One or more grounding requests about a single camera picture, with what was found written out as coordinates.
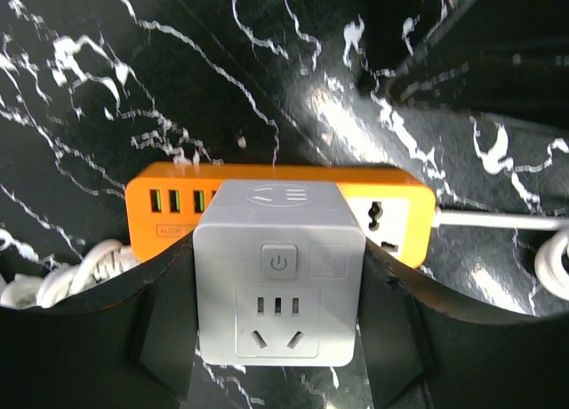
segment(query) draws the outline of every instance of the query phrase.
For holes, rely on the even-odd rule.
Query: power symbol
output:
[[[272,269],[276,271],[282,271],[288,265],[288,261],[286,258],[281,258],[281,255],[278,255],[276,258],[270,260],[270,266]]]

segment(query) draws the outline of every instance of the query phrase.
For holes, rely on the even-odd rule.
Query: power button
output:
[[[291,280],[296,277],[295,245],[263,245],[260,270],[264,278]]]

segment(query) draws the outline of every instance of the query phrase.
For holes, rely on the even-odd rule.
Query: button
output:
[[[347,250],[345,245],[313,245],[310,249],[310,276],[345,277],[348,263]]]
[[[296,277],[295,245],[263,245],[260,249],[260,271],[264,278],[291,280]]]

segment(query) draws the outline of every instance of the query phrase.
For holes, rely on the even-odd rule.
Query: orange casing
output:
[[[409,213],[404,250],[399,260],[416,268],[425,260],[435,214],[433,191],[412,175],[399,169],[323,166],[271,166],[248,164],[154,163],[126,186],[125,201],[131,245],[141,261],[155,257],[189,233],[199,222],[194,211],[195,190],[204,192],[204,204],[227,179],[240,180],[325,180],[336,182],[343,196],[407,198]],[[150,190],[167,195],[178,190],[180,211],[170,212],[163,203],[161,212],[152,212]]]

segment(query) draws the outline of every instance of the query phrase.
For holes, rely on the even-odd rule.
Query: power cord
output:
[[[563,255],[569,255],[569,218],[513,215],[506,213],[446,211],[437,208],[433,227],[462,225],[497,229],[538,229],[557,231],[535,254],[535,275],[550,293],[569,301],[569,273]]]
[[[16,274],[0,293],[0,306],[48,309],[57,302],[116,277],[139,265],[132,248],[118,240],[105,240],[94,246],[81,263],[63,264],[46,277]]]

